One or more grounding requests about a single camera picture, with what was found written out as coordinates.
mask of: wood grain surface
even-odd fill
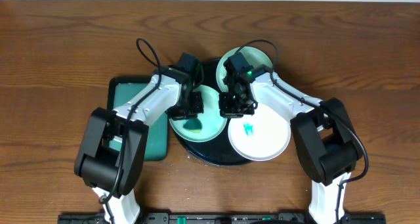
[[[0,223],[101,210],[74,175],[74,159],[89,114],[106,106],[109,81],[154,69],[137,37],[164,64],[184,51],[205,60],[252,39],[274,41],[280,77],[314,97],[341,99],[365,143],[370,171],[347,187],[345,209],[420,222],[419,4],[0,0]],[[144,165],[135,189],[141,206],[307,209],[310,179],[293,141],[271,161],[218,168],[170,137],[166,159]]]

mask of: brown tabletop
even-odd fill
[[[0,223],[101,210],[74,159],[108,82],[154,69],[137,37],[164,64],[182,52],[204,60],[274,41],[279,76],[341,99],[366,146],[370,171],[347,187],[345,209],[419,222],[419,4],[0,0]],[[135,191],[141,206],[172,212],[275,213],[307,209],[310,179],[293,141],[271,161],[218,168],[188,156],[170,131],[168,156],[144,164]]]

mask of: round black tray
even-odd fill
[[[202,62],[204,70],[203,85],[209,86],[219,93],[221,92],[216,82],[216,68],[219,63],[219,58]],[[252,162],[247,158],[239,155],[229,142],[228,126],[230,119],[226,123],[223,131],[210,141],[197,143],[188,141],[179,136],[176,132],[175,137],[181,145],[192,155],[217,166],[240,166]]]

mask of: white plate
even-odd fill
[[[228,57],[232,56],[238,48],[239,47],[236,47],[235,49],[228,51],[217,64],[216,82],[222,92],[228,91],[228,86],[223,83],[223,79],[226,77],[226,69],[224,68],[223,63],[228,59]],[[261,64],[271,68],[273,67],[273,63],[269,57],[260,49],[256,49],[254,47],[244,47],[240,52],[253,67],[260,66]]]
[[[268,106],[259,103],[254,115],[231,119],[230,144],[244,158],[265,161],[280,155],[290,141],[289,123]]]
[[[175,133],[192,142],[205,142],[214,139],[226,126],[227,119],[220,116],[219,93],[205,85],[200,85],[194,92],[201,92],[203,98],[204,113],[198,114],[197,119],[201,122],[201,131],[185,129],[188,120],[169,120]]]

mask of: teal rectangular tray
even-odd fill
[[[116,77],[110,81],[108,90],[107,109],[112,110],[132,99],[143,90],[150,81],[150,77]],[[112,140],[109,147],[121,149],[121,142]],[[156,123],[149,128],[144,161],[159,161],[166,157],[168,147],[168,117],[162,114]]]

